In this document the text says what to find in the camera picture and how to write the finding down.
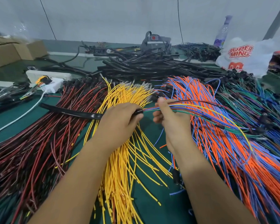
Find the bottle label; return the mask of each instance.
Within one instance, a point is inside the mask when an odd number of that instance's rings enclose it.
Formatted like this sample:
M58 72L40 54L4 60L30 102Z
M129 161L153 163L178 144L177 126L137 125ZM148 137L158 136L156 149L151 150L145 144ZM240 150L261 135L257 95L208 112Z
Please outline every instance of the bottle label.
M215 42L214 42L214 46L222 48L223 44L224 44L224 41L225 41L225 39L216 39Z

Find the water bottle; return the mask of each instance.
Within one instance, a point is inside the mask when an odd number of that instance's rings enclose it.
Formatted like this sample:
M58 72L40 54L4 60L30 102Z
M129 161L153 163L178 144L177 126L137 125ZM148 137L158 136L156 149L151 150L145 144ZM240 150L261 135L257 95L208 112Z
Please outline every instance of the water bottle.
M228 33L228 25L230 23L232 16L228 15L226 16L226 20L224 22L224 25L221 27L219 33L216 36L215 42L214 42L214 46L217 46L219 48L223 47L224 41L227 37L227 33Z

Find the white power strip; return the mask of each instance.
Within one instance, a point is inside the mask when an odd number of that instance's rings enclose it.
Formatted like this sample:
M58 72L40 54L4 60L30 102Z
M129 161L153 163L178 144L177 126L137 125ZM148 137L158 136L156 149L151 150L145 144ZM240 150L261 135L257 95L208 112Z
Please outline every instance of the white power strip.
M72 79L72 74L64 73L64 72L28 70L26 71L26 75L31 83L35 83L42 75L49 76L50 78L53 77L53 78L64 79L66 81Z

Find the white cable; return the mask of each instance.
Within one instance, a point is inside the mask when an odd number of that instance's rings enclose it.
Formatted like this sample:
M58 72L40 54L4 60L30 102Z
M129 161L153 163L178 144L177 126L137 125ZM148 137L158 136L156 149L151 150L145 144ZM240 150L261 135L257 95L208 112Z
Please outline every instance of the white cable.
M10 122L9 124L5 125L4 127L0 128L0 131L5 129L6 127L10 126L11 124L15 123L16 121L18 121L19 119L21 119L22 117L24 117L25 115L27 115L29 112L32 111L32 109L34 109L38 104L39 102L41 102L42 98L44 97L44 95L46 94L47 92L43 92L43 94L41 95L41 98L38 100L38 102L36 102L35 105L32 106L31 109L29 109L28 111L26 111L24 114L22 114L19 118L15 119L14 121Z

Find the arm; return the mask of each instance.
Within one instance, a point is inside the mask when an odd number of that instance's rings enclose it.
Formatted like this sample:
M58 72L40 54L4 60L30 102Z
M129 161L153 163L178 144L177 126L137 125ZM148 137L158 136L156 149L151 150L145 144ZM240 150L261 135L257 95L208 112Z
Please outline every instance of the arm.
M107 160L132 135L143 117L138 114L131 118L138 108L141 107L124 103L106 111L94 136L29 224L89 223Z
M154 122L164 126L198 224L258 223L197 148L190 136L190 115L174 113L163 98L158 105L161 112L153 113Z

